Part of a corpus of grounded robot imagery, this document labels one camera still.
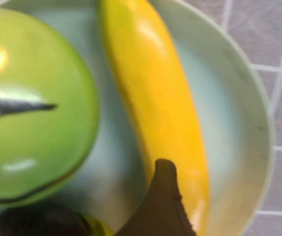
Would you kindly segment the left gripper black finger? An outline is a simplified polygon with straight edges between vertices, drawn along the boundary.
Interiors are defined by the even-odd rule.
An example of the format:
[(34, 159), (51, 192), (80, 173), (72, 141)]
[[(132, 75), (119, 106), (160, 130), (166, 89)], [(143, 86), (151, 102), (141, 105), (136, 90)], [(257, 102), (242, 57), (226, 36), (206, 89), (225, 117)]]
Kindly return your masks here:
[(175, 164), (155, 161), (155, 172), (142, 203), (117, 236), (195, 236), (177, 182)]

